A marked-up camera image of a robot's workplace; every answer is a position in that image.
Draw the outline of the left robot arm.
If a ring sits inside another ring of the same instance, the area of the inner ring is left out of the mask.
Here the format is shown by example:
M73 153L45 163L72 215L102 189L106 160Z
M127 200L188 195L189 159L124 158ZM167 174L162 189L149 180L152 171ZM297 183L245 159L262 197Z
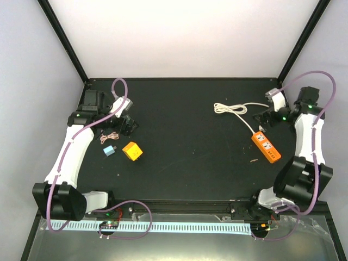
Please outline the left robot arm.
M85 93L82 104L68 118L66 137L52 170L44 182L34 184L32 194L43 218L80 221L94 210L105 217L116 213L117 204L109 192L77 189L80 167L97 132L111 128L130 135L138 126L126 113L133 104L129 98L116 97L112 104L104 99L101 91Z

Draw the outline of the light blue plug adapter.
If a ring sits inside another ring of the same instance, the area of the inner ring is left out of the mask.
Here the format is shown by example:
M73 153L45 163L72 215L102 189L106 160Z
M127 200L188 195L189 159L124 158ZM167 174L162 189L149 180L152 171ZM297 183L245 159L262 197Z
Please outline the light blue plug adapter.
M104 154L105 154L107 157L109 157L109 156L113 155L113 154L116 152L116 149L117 149L116 146L110 145L110 146L108 146L108 147L105 147L105 148L103 149L103 152L104 152Z

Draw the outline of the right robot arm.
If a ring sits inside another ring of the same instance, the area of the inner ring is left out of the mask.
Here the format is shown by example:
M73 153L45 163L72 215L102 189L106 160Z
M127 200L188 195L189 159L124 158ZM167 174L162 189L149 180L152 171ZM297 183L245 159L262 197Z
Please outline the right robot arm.
M277 175L274 185L257 193L257 200L247 205L248 215L260 219L267 209L285 211L296 204L307 204L302 212L309 214L333 176L326 166L321 149L321 130L325 114L318 107L319 89L302 87L294 108L290 108L283 94L276 88L266 93L272 107L256 114L260 124L274 126L280 122L291 124L296 134L295 153Z

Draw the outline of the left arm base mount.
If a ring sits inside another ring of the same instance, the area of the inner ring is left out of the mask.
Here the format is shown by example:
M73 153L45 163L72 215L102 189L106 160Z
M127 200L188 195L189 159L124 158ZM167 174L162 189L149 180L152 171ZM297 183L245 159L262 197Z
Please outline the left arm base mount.
M124 202L119 202L118 204L106 207L104 209L92 210L90 214L105 214L108 218L116 216L121 218L123 216L122 205Z

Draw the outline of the orange power strip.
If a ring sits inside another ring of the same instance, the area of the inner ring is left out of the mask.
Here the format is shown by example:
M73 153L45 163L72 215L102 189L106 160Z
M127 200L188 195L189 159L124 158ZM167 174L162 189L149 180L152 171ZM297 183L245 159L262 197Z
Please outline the orange power strip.
M271 164L281 159L281 154L275 149L264 133L261 131L255 132L251 139Z

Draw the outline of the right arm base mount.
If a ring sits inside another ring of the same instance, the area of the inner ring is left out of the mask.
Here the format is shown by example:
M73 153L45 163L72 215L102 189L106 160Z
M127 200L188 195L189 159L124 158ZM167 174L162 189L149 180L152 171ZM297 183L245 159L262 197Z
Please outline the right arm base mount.
M249 200L230 201L227 211L232 218L245 221L268 221L271 216L277 217L272 210Z

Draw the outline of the yellow cube socket adapter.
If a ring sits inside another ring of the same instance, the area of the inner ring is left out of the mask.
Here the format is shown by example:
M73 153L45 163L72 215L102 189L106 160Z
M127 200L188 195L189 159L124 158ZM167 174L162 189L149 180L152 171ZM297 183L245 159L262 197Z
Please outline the yellow cube socket adapter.
M131 160L136 161L143 154L142 149L135 142L129 142L123 149L123 153Z

